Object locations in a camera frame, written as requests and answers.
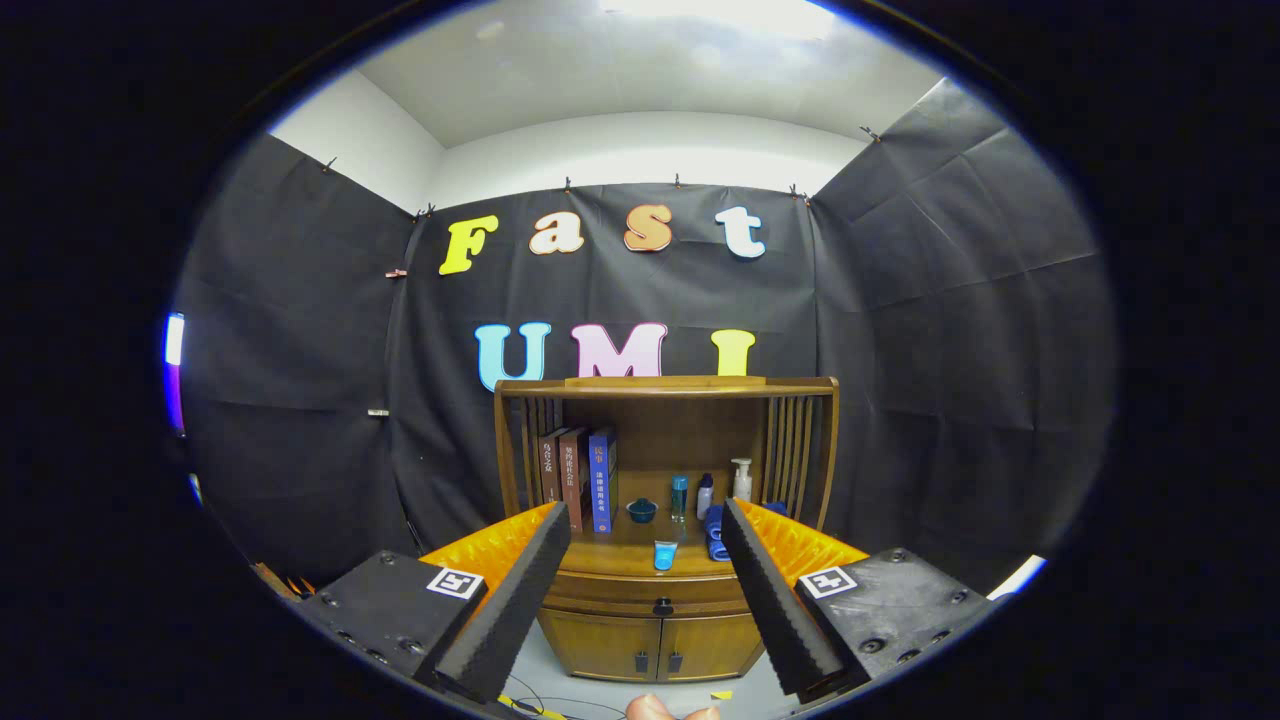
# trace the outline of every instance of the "wooden cabinet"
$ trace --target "wooden cabinet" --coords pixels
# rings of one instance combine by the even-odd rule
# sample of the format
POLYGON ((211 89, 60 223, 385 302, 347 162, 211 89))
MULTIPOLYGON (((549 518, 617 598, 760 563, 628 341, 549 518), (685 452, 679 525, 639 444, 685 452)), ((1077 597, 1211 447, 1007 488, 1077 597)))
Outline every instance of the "wooden cabinet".
POLYGON ((840 388, 832 378, 660 377, 499 380, 494 429, 503 506, 543 502, 538 437, 559 425, 617 430, 618 511, 612 533, 576 532, 543 601, 539 623, 564 670, 585 678, 675 683, 745 674, 763 644, 731 562, 708 555, 695 514, 709 473, 714 505, 732 484, 732 457, 750 457, 754 502, 822 529, 835 470, 840 388), (671 477, 689 477, 682 520, 669 511, 671 477), (637 524, 625 506, 658 505, 637 524), (669 570, 654 541, 677 541, 669 570))
POLYGON ((678 683, 733 678, 764 652, 750 614, 640 619, 544 609, 538 621, 571 675, 678 683))
POLYGON ((764 652, 751 615, 662 621, 658 682, 736 678, 764 652))
POLYGON ((658 679, 662 620, 543 610, 538 623, 566 673, 604 680, 658 679))

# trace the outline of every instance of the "black fabric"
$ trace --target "black fabric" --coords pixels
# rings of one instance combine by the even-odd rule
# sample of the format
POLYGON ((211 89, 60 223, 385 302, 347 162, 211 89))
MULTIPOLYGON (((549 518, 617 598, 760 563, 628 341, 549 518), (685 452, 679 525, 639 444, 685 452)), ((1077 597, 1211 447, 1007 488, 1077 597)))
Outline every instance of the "black fabric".
POLYGON ((241 550, 312 583, 415 546, 384 409, 411 218, 264 136, 212 197, 174 301, 201 488, 241 550))
POLYGON ((943 79, 814 197, 829 529, 989 591, 1070 529, 1111 421, 1114 318, 1064 182, 943 79))
POLYGON ((211 503, 251 555, 293 571, 408 551, 406 521, 439 547, 502 518, 477 327, 511 329, 504 369, 518 375, 520 325, 549 323, 548 379, 577 375, 576 325, 603 325, 618 348, 640 323, 667 325, 668 375, 714 374, 710 333, 735 328, 756 337, 750 374, 841 383, 827 532, 868 552, 913 548, 989 591, 1027 555, 1052 555, 1091 486, 1112 397, 1103 270, 1060 179, 950 82, 883 138, 812 208, 762 190, 620 184, 416 224, 265 138, 210 209, 179 290, 211 503), (672 211, 662 251, 622 241, 643 204, 672 211), (736 205, 762 218, 764 255, 727 247, 714 215, 736 205), (531 252, 535 220, 564 210, 585 245, 531 252), (471 268, 440 275, 449 225, 485 215, 499 224, 471 268), (387 279, 394 268, 408 275, 387 279), (355 445, 307 451, 326 443, 355 445), (279 492, 288 473, 317 509, 268 521, 287 503, 257 488, 279 492), (326 514, 321 497, 348 510, 326 514), (353 525, 335 530, 339 516, 353 525))
POLYGON ((525 370, 518 327, 552 325, 544 378, 577 375, 570 331, 599 324, 621 350, 640 323, 662 323, 664 375, 716 374, 717 329, 755 334, 748 372, 813 375, 817 368, 813 236, 804 201, 736 187, 620 184, 575 187, 484 200, 436 210, 412 243, 412 266, 398 301, 390 356, 392 446, 406 506, 424 544, 438 547, 502 518, 494 457, 493 393, 479 377, 475 331, 506 324, 504 368, 525 370), (672 211, 675 240, 634 252, 622 234, 641 204, 672 211), (714 215, 742 205, 762 218, 753 238, 767 251, 733 255, 714 215), (586 242, 575 252, 535 255, 534 223, 576 213, 586 242), (471 269, 440 275, 456 222, 497 215, 471 269))

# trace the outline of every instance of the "cabinet door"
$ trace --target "cabinet door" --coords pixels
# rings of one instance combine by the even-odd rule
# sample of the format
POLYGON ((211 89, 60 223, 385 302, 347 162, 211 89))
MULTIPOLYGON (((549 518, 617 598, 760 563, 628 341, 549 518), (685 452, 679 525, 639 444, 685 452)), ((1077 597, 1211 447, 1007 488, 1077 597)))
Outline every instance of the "cabinet door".
POLYGON ((658 680, 712 680, 745 674, 764 652, 751 615, 662 621, 658 680))
POLYGON ((541 610, 538 623, 566 673, 608 680, 658 679, 662 620, 541 610))

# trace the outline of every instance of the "white wall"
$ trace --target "white wall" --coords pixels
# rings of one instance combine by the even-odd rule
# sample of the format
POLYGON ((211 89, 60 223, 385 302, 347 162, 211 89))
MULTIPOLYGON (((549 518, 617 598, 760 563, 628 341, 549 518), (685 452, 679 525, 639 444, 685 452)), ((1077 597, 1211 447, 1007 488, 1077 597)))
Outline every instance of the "white wall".
POLYGON ((625 182, 726 184, 814 195, 867 147, 841 135, 712 113, 620 113, 489 136, 444 151, 420 205, 625 182))
POLYGON ((444 149, 358 70, 348 72, 282 119, 271 135, 328 163, 408 213, 426 208, 444 149))

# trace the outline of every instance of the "blue bowl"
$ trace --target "blue bowl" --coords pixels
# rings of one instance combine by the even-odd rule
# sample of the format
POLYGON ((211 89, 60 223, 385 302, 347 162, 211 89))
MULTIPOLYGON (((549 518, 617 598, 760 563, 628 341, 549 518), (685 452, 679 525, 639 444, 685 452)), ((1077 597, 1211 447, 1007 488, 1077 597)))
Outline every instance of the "blue bowl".
POLYGON ((653 520, 653 515, 657 511, 658 506, 644 497, 637 497, 627 503, 627 512, 631 514, 631 519, 636 523, 643 524, 653 520))

